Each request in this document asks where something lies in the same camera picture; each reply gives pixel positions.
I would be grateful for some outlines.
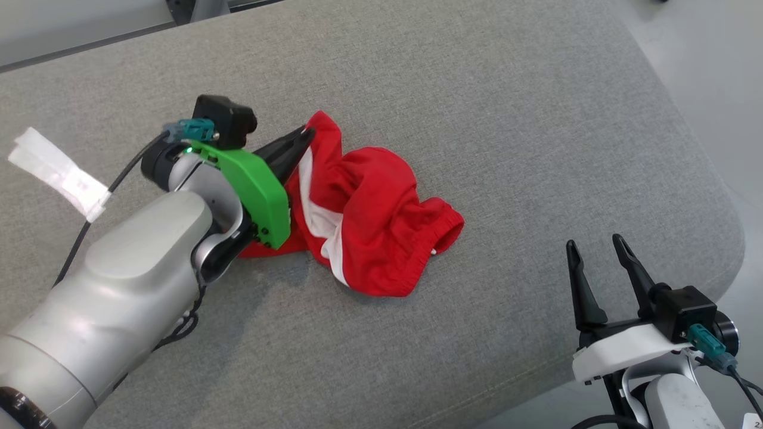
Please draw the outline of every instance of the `white floor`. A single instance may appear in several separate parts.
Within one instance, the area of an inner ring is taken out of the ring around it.
[[[745,262],[719,307],[742,338],[739,371],[763,384],[763,2],[610,0],[726,181],[745,228]],[[700,369],[726,429],[752,412],[733,380]],[[569,383],[476,429],[564,429],[612,408],[601,382]],[[598,426],[614,428],[614,425]]]

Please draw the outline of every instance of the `white tape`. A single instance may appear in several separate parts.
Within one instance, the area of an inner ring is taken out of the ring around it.
[[[57,190],[88,222],[103,213],[103,204],[111,196],[108,188],[80,170],[55,144],[34,128],[28,128],[17,137],[16,144],[8,156],[9,161]]]

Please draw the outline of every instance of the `red fabric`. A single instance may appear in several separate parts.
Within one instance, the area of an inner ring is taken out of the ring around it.
[[[313,171],[310,200],[343,214],[342,271],[347,284],[369,295],[407,296],[413,291],[432,250],[442,253],[456,241],[464,219],[440,198],[420,202],[416,178],[405,161],[389,150],[365,147],[342,156],[342,134],[319,111],[307,123],[316,130],[311,143]],[[309,249],[321,255],[325,238],[307,227],[299,174],[287,182],[292,234],[278,250],[254,244],[243,257],[274,256]]]

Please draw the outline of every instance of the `robotic arm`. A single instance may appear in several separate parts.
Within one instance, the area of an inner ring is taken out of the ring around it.
[[[700,362],[716,360],[719,369],[736,372],[734,323],[693,286],[655,284],[626,241],[619,234],[612,241],[639,303],[638,318],[616,323],[608,323],[583,273],[578,247],[567,242],[580,331],[572,369],[586,385],[603,380],[614,410],[614,416],[588,419],[575,429],[603,423],[618,423],[620,429],[722,429],[694,370]]]
[[[96,241],[82,267],[0,337],[0,427],[82,427],[178,333],[241,250],[283,244],[282,185],[314,132],[300,127],[252,154],[243,145],[255,126],[250,108],[202,95],[194,118],[145,152],[143,174],[168,194]]]

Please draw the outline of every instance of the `black cable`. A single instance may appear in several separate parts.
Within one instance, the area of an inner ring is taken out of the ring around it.
[[[763,389],[761,389],[760,387],[758,387],[758,386],[757,386],[755,383],[753,383],[753,382],[751,382],[751,381],[748,381],[748,380],[745,380],[745,379],[742,379],[742,382],[744,382],[744,383],[745,383],[745,385],[746,385],[747,387],[749,387],[750,389],[754,389],[754,390],[755,390],[755,391],[756,391],[756,392],[757,392],[757,393],[758,393],[760,396],[763,396]]]
[[[183,338],[187,337],[191,332],[193,332],[194,329],[196,329],[196,325],[198,325],[198,314],[196,311],[198,311],[199,307],[201,307],[201,300],[204,299],[204,293],[206,293],[207,288],[199,286],[198,288],[198,298],[196,298],[196,301],[193,303],[193,307],[191,310],[188,311],[188,316],[184,316],[182,322],[180,322],[180,325],[175,328],[174,331],[170,335],[167,335],[164,337],[157,345],[153,348],[153,352],[157,351],[158,349],[166,346],[167,344],[174,343],[176,341],[180,341]]]
[[[739,387],[741,387],[742,391],[745,393],[745,395],[747,395],[747,399],[750,400],[750,403],[755,409],[755,412],[758,413],[758,417],[763,420],[763,411],[761,410],[761,406],[758,404],[758,401],[755,400],[755,396],[752,395],[750,389],[748,389],[748,387],[745,385],[744,379],[739,375],[738,372],[736,372],[736,368],[732,366],[729,367],[729,373],[731,373],[731,377],[736,380],[736,382],[739,384]]]
[[[712,362],[710,362],[709,360],[707,360],[707,359],[705,359],[703,357],[695,357],[694,360],[696,360],[697,362],[707,366],[708,368],[712,369],[713,371],[716,371],[717,373],[721,373],[724,376],[732,377],[731,374],[724,374],[723,371],[721,371],[717,366],[713,365]],[[760,396],[763,396],[763,388],[761,388],[760,386],[756,385],[755,383],[753,383],[753,382],[751,382],[751,381],[749,381],[747,379],[742,379],[742,382],[745,383],[745,385],[747,387],[749,387],[750,389],[754,389]]]
[[[151,140],[143,149],[140,150],[140,152],[137,153],[133,157],[132,160],[130,160],[129,163],[124,167],[121,173],[119,173],[119,176],[117,176],[116,179],[111,183],[111,186],[108,187],[108,191],[111,193],[114,193],[114,191],[117,190],[117,186],[119,186],[120,183],[124,180],[125,177],[127,177],[127,174],[135,167],[136,164],[138,164],[138,161],[140,161],[141,158],[143,158],[143,155],[146,153],[146,151],[152,147],[154,144],[159,142],[160,140],[166,138],[169,136],[169,131],[164,131],[158,136],[156,136],[153,140]],[[77,255],[77,251],[79,250],[79,247],[82,246],[82,241],[85,239],[85,234],[88,233],[88,230],[90,229],[90,222],[85,221],[85,224],[82,226],[82,229],[79,230],[79,235],[77,235],[76,240],[74,240],[74,244],[72,245],[72,249],[69,251],[69,255],[66,257],[66,261],[63,263],[63,266],[61,267],[61,271],[58,273],[58,277],[56,277],[56,281],[53,283],[53,287],[55,288],[57,284],[61,283],[61,280],[63,280],[64,277],[66,277],[66,273],[69,271],[69,267],[72,265],[72,262],[74,262],[74,256]]]
[[[646,429],[646,426],[640,424],[638,421],[633,420],[632,418],[614,414],[604,414],[592,418],[587,418],[573,426],[572,429],[588,429],[589,427],[607,423],[618,424],[621,428],[626,427],[628,429]]]

